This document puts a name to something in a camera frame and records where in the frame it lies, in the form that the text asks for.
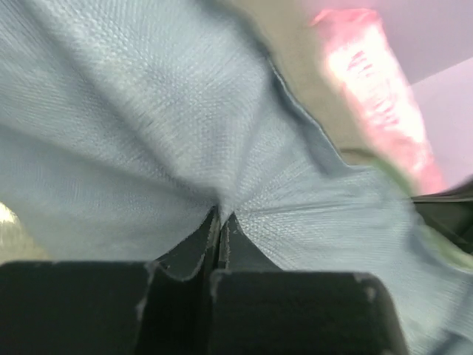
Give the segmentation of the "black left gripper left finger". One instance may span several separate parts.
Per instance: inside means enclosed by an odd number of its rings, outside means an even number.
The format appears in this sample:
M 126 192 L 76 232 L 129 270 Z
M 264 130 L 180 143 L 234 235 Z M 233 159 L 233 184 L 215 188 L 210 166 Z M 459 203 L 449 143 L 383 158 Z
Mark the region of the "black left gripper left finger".
M 1 267 L 3 354 L 202 354 L 219 218 L 145 262 Z

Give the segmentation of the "blue-grey fabric pillowcase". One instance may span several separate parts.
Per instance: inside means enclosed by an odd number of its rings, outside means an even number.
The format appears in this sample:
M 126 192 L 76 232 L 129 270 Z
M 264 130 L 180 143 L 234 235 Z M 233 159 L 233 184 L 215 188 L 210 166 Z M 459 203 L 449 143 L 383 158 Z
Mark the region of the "blue-grey fabric pillowcase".
M 296 1 L 3 1 L 1 201 L 58 259 L 151 260 L 217 207 L 286 270 L 369 272 L 472 352 L 472 259 L 316 66 Z

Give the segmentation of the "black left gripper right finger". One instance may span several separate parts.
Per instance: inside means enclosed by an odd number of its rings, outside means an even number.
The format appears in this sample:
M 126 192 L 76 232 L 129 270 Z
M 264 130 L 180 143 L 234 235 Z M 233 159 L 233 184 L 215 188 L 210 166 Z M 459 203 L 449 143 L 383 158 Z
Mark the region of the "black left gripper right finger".
M 283 271 L 243 233 L 222 227 L 210 278 L 212 354 L 406 354 L 392 298 L 359 272 Z

